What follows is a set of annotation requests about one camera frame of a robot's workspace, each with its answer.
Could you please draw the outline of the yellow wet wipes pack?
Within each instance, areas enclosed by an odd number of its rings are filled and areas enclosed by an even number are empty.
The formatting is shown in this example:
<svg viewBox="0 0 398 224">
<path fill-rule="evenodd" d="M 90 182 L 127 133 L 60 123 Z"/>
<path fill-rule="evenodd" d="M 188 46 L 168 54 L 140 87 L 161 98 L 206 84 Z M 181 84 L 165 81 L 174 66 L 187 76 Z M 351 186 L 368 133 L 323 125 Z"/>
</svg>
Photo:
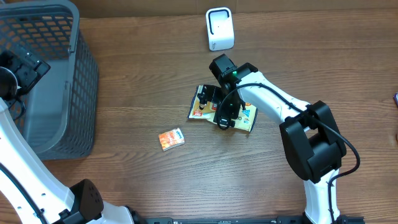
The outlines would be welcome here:
<svg viewBox="0 0 398 224">
<path fill-rule="evenodd" d="M 193 96 L 188 119 L 205 119 L 216 124 L 216 109 L 222 100 L 221 88 L 214 85 L 198 85 Z M 251 132 L 257 117 L 257 108 L 250 103 L 245 110 L 240 107 L 238 117 L 231 120 L 231 128 Z"/>
</svg>

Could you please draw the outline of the red purple pad package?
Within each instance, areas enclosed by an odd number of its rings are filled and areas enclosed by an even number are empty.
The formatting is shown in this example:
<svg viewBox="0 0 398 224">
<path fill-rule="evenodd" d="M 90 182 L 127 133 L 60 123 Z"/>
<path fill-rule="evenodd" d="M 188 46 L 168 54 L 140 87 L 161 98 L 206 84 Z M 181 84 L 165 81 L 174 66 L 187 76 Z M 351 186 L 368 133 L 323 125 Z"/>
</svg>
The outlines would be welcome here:
<svg viewBox="0 0 398 224">
<path fill-rule="evenodd" d="M 396 106 L 398 107 L 398 92 L 394 94 L 393 100 L 394 100 Z"/>
</svg>

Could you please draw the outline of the small orange snack packet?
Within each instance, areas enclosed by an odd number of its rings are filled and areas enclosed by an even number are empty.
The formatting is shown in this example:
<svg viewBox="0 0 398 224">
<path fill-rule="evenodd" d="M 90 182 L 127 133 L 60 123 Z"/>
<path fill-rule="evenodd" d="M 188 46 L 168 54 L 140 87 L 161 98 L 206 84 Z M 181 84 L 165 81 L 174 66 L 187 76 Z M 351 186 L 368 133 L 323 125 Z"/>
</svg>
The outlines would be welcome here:
<svg viewBox="0 0 398 224">
<path fill-rule="evenodd" d="M 163 151 L 185 144 L 185 138 L 180 128 L 175 128 L 159 135 L 159 142 Z"/>
</svg>

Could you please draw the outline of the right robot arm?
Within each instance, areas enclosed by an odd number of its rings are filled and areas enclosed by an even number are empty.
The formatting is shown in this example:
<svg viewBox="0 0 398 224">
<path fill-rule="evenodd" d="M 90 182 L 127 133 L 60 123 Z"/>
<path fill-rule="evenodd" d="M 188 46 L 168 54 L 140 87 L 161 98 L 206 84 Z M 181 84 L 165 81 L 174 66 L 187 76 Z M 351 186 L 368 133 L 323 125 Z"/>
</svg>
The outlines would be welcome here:
<svg viewBox="0 0 398 224">
<path fill-rule="evenodd" d="M 279 125 L 285 157 L 304 182 L 305 217 L 310 223 L 336 223 L 335 180 L 346 155 L 343 140 L 330 108 L 322 101 L 298 100 L 272 84 L 255 66 L 237 67 L 225 54 L 209 66 L 219 86 L 205 86 L 200 103 L 216 104 L 214 121 L 222 130 L 235 126 L 246 104 Z"/>
</svg>

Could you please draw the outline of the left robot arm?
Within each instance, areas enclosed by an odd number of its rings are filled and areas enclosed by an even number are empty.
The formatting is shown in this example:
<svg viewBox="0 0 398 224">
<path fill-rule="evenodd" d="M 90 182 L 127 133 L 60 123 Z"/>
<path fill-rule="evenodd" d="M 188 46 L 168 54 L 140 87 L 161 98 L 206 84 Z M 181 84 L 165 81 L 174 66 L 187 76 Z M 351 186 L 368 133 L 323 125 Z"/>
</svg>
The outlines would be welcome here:
<svg viewBox="0 0 398 224">
<path fill-rule="evenodd" d="M 63 185 L 23 138 L 7 102 L 19 101 L 50 70 L 26 50 L 1 53 L 1 192 L 22 223 L 133 223 L 146 220 L 128 206 L 105 202 L 94 183 Z"/>
</svg>

